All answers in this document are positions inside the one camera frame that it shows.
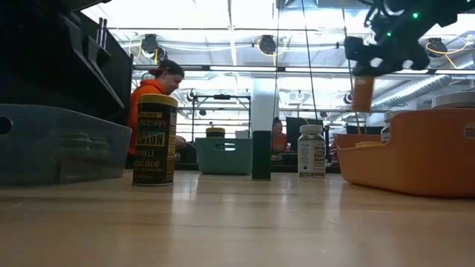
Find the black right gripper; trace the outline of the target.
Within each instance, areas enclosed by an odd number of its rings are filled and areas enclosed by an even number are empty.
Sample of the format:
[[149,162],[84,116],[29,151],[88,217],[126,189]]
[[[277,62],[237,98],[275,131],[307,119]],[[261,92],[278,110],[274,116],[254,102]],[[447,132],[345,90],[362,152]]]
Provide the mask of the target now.
[[370,21],[374,42],[365,44],[363,38],[344,39],[345,56],[356,64],[354,76],[382,76],[384,70],[402,70],[406,61],[410,69],[424,70],[430,60],[419,39],[427,30],[409,19],[374,18]]

